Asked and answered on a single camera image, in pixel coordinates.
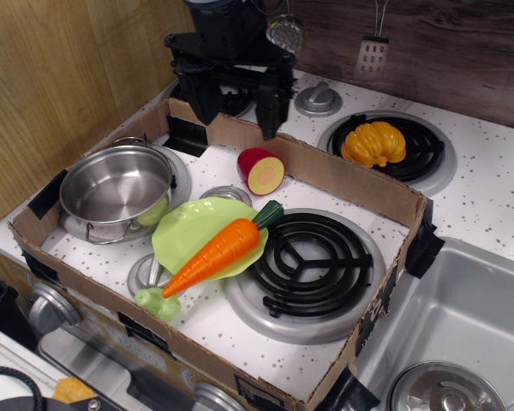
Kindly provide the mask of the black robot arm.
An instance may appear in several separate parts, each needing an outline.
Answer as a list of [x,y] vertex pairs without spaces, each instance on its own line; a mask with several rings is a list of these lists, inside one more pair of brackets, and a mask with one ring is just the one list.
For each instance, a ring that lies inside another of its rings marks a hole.
[[266,37],[261,1],[187,1],[195,31],[164,38],[185,100],[210,124],[222,109],[222,86],[247,90],[263,138],[276,136],[289,114],[296,56]]

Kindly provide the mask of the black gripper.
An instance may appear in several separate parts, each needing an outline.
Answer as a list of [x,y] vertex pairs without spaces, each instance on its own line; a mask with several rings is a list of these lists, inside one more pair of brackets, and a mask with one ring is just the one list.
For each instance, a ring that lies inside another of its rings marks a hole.
[[256,116],[263,138],[272,139],[287,121],[294,82],[293,53],[273,44],[261,32],[232,43],[222,36],[207,39],[203,33],[170,34],[164,45],[173,55],[185,100],[196,117],[209,125],[223,107],[221,84],[256,86],[267,76],[279,85],[263,82],[255,94]]

